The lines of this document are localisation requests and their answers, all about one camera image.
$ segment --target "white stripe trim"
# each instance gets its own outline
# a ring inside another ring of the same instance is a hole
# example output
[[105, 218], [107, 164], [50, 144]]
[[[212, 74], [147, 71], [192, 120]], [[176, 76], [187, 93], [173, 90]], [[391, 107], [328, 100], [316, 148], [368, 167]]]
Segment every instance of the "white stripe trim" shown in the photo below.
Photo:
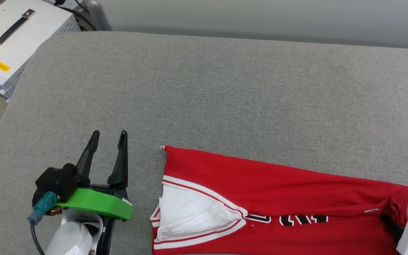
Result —
[[170, 237], [170, 238], [165, 238], [163, 240], [159, 240], [158, 237], [157, 237], [154, 240], [154, 243], [160, 243], [160, 242], [164, 242], [164, 241], [174, 241], [174, 240], [189, 239], [189, 238], [193, 238], [193, 237], [196, 237], [196, 236], [202, 236], [203, 234], [211, 234], [213, 232], [225, 231], [226, 229], [229, 229], [232, 226], [234, 226], [237, 222], [238, 222], [238, 220], [233, 221], [233, 222], [231, 222], [230, 224], [228, 224], [226, 226], [223, 226], [223, 227], [220, 227], [220, 228], [217, 228], [217, 229], [212, 229], [212, 230], [205, 231], [205, 232], [201, 232], [201, 233], [197, 233], [197, 234], [188, 234], [186, 236]]
[[262, 218], [262, 219], [267, 219], [267, 216], [261, 216], [261, 215], [256, 215], [256, 214], [250, 214], [250, 215], [244, 217], [244, 219], [247, 219], [249, 221], [259, 221], [259, 222], [262, 222], [262, 223], [270, 223], [272, 221], [271, 217], [269, 217], [268, 221], [263, 221], [263, 220], [259, 220], [259, 219], [255, 219], [255, 218], [250, 218], [250, 216], [258, 217], [258, 218]]
[[[172, 177], [172, 176], [167, 176], [167, 175], [164, 175], [164, 176], [163, 176], [163, 179], [166, 180], [166, 181], [171, 181], [171, 182], [176, 183], [176, 184], [180, 184], [180, 185], [184, 185], [184, 186], [187, 186], [187, 187], [191, 187], [191, 188], [197, 189], [197, 190], [199, 190], [199, 191], [201, 191], [201, 192], [204, 192], [204, 194], [207, 194], [207, 195], [209, 195], [209, 196], [215, 197], [216, 199], [220, 200], [221, 202], [223, 202], [223, 203], [224, 203], [225, 205], [227, 205], [228, 207], [231, 207], [231, 208], [233, 208], [233, 209], [238, 209], [238, 210], [240, 210], [240, 211], [242, 212], [242, 214], [243, 214], [243, 215], [242, 215], [243, 217], [245, 217], [245, 216], [248, 215], [248, 211], [245, 210], [244, 208], [235, 205], [233, 202], [229, 201], [228, 199], [226, 199], [226, 198], [223, 197], [222, 195], [220, 195], [220, 194], [218, 194], [217, 192], [214, 192], [213, 190], [211, 190], [211, 189], [209, 189], [209, 188], [206, 188], [206, 187], [204, 187], [204, 186], [202, 186], [202, 185], [196, 184], [196, 183], [191, 182], [191, 181], [185, 181], [185, 180], [182, 180], [182, 179], [178, 179], [178, 178], [175, 178], [175, 177]], [[171, 183], [169, 183], [169, 182], [163, 181], [162, 183], [163, 183], [164, 185], [172, 186]], [[179, 188], [179, 189], [186, 189], [185, 187], [182, 187], [182, 186], [175, 186], [175, 187], [177, 187], [177, 188]], [[190, 190], [190, 191], [191, 191], [191, 192], [194, 192], [195, 194], [204, 195], [204, 194], [202, 194], [201, 192], [197, 192], [197, 191], [194, 191], [194, 190]]]
[[160, 213], [157, 214], [157, 212], [160, 210], [160, 204], [157, 205], [157, 208], [155, 208], [154, 213], [149, 217], [149, 219], [152, 220], [159, 220], [160, 219]]
[[154, 244], [154, 250], [170, 249], [170, 248], [178, 248], [178, 247], [187, 247], [187, 246], [190, 246], [190, 245], [202, 244], [204, 242], [208, 242], [208, 241], [220, 238], [222, 236], [227, 236], [229, 234], [232, 234], [235, 231], [241, 229], [245, 225], [245, 223], [246, 223], [245, 220], [242, 219], [233, 228], [228, 229], [227, 231], [220, 232], [220, 233], [209, 234], [208, 236], [203, 236], [203, 237], [190, 239], [190, 240], [185, 240], [185, 241], [166, 242], [166, 243], [161, 243], [161, 244]]
[[302, 225], [302, 223], [301, 223], [301, 221], [300, 221], [300, 219], [298, 218], [297, 215], [295, 216], [295, 218], [297, 219], [298, 223], [299, 223], [300, 225]]
[[290, 219], [290, 215], [288, 216], [288, 221], [289, 221], [290, 223], [292, 223], [292, 226], [294, 226], [294, 221], [293, 221], [292, 219]]

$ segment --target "black lettering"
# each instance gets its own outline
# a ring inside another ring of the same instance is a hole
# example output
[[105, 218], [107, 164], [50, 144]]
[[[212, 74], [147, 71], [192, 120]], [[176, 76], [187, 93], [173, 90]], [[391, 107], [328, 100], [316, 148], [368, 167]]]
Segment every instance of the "black lettering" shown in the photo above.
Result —
[[290, 219], [290, 215], [280, 216], [280, 223], [283, 226], [293, 226], [294, 221]]
[[303, 224], [311, 224], [310, 219], [308, 218], [308, 216], [305, 215], [296, 215], [295, 218], [298, 220], [298, 223], [300, 223], [300, 225]]
[[328, 216], [311, 216], [312, 223], [328, 222]]

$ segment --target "white label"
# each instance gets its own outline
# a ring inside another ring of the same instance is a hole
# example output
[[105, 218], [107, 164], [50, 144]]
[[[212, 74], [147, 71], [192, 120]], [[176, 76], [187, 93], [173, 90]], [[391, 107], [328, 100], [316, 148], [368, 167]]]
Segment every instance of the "white label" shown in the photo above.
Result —
[[128, 203], [129, 205], [131, 205], [131, 202], [129, 200], [125, 199], [125, 198], [122, 198], [122, 201], [124, 201], [124, 202]]
[[381, 210], [380, 208], [376, 208], [376, 209], [371, 209], [371, 210], [366, 210], [364, 212], [368, 212], [368, 213], [372, 213], [373, 211], [378, 211]]

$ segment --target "red jersey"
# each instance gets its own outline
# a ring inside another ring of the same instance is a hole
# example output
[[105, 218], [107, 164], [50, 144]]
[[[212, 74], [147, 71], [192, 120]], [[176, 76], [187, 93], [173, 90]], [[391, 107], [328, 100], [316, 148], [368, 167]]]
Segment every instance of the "red jersey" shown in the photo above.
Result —
[[167, 152], [153, 254], [391, 255], [408, 187], [197, 150]]

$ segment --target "white equipment box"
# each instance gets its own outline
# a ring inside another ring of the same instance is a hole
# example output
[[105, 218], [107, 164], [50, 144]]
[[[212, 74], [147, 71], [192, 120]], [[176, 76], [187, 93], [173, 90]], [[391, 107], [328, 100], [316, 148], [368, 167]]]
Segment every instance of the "white equipment box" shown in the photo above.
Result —
[[0, 6], [0, 94], [12, 97], [27, 61], [45, 40], [78, 31], [66, 10], [42, 0], [6, 0]]

